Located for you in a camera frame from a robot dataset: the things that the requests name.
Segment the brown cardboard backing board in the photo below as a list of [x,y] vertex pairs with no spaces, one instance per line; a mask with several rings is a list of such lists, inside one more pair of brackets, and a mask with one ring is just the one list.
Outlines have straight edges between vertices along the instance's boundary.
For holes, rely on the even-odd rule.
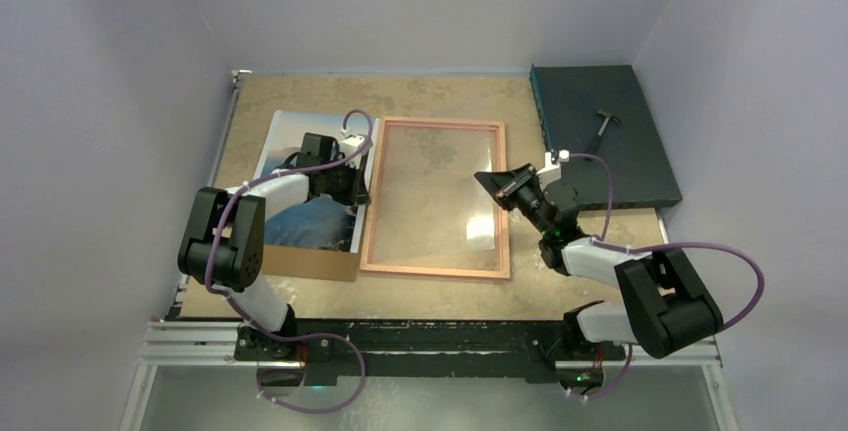
[[354,282],[359,266],[358,253],[265,245],[261,271],[267,276]]

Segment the seascape photo print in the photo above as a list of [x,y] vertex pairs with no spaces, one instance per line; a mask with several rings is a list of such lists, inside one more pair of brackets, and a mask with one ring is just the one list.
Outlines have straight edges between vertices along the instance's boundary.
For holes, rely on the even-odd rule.
[[[341,139],[341,128],[355,134],[365,134],[372,140],[365,167],[365,179],[370,198],[374,145],[379,136],[379,120],[359,112],[348,117],[341,115],[278,110],[274,113],[256,165],[256,178],[273,176],[273,171],[285,156],[297,151],[305,133],[327,135]],[[269,245],[339,250],[357,253],[360,250],[365,212],[368,205],[346,206],[328,195],[309,197],[309,175],[276,179],[266,198],[264,239]]]

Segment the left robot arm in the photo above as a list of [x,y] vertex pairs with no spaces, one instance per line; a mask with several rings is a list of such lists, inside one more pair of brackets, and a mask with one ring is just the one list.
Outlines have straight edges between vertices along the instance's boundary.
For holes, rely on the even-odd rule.
[[305,134],[298,151],[266,174],[234,188],[203,187],[195,195],[177,257],[179,271],[222,297],[260,333],[272,359],[297,350],[292,307],[262,275],[265,226],[296,206],[320,200],[342,209],[368,203],[363,172],[372,140]]

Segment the pink picture frame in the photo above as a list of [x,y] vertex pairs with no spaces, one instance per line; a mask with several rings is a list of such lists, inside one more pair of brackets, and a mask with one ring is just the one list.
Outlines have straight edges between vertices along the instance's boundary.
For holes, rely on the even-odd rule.
[[382,119],[361,271],[510,279],[508,215],[474,177],[505,168],[501,122]]

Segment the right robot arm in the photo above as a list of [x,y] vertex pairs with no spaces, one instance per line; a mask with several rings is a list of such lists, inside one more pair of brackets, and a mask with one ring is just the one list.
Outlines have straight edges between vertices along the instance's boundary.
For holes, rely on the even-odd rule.
[[619,290],[619,304],[595,301],[565,313],[561,343],[569,355],[584,358],[610,342],[636,344],[663,358],[723,329],[723,314],[684,251],[601,247],[578,224],[576,192],[544,183],[531,164],[478,171],[474,178],[501,209],[519,211],[540,233],[548,268]]

